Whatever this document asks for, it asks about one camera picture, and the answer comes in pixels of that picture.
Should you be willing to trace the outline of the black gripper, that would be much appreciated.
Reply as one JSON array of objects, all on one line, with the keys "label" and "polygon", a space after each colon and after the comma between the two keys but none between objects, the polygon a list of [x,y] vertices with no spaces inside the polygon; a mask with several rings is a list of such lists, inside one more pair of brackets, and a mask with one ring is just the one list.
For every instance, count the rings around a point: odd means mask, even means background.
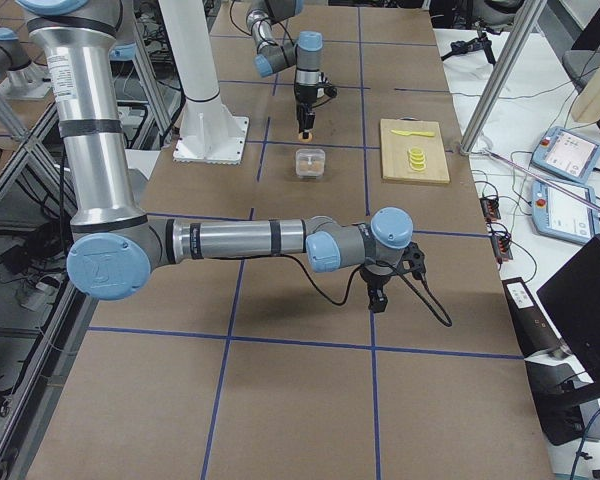
[{"label": "black gripper", "polygon": [[388,297],[384,292],[384,287],[389,283],[393,274],[375,273],[368,266],[363,266],[360,270],[360,276],[366,284],[369,310],[383,313],[388,305]]},{"label": "black gripper", "polygon": [[298,133],[304,132],[305,136],[312,135],[314,128],[315,112],[313,105],[318,99],[317,84],[294,84],[294,95],[296,102],[296,119],[298,122]]}]

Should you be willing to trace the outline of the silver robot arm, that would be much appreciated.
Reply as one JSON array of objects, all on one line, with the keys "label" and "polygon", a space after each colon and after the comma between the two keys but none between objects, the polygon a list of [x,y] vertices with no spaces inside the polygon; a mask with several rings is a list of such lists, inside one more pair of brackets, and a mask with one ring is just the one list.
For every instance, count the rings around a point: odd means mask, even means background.
[{"label": "silver robot arm", "polygon": [[323,39],[316,31],[301,31],[296,40],[278,42],[273,26],[299,15],[303,1],[253,1],[246,14],[246,28],[256,46],[254,65],[261,77],[294,67],[294,95],[298,136],[312,139],[318,99],[326,94],[328,82],[321,69]]},{"label": "silver robot arm", "polygon": [[369,307],[382,312],[392,277],[413,285],[424,256],[413,223],[386,207],[369,222],[342,226],[309,219],[185,224],[151,219],[134,199],[110,54],[123,25],[119,1],[25,1],[31,39],[44,50],[72,174],[77,210],[66,260],[71,282],[100,300],[139,291],[151,273],[185,259],[246,260],[305,254],[306,274],[350,268],[367,285]]}]

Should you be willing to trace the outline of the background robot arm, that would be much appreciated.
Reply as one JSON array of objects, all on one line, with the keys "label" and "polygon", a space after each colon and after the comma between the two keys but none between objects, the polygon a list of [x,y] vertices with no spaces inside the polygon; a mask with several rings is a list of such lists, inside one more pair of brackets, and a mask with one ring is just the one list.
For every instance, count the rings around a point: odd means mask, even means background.
[{"label": "background robot arm", "polygon": [[48,69],[31,59],[13,30],[0,27],[0,93],[13,100],[39,100],[50,90]]}]

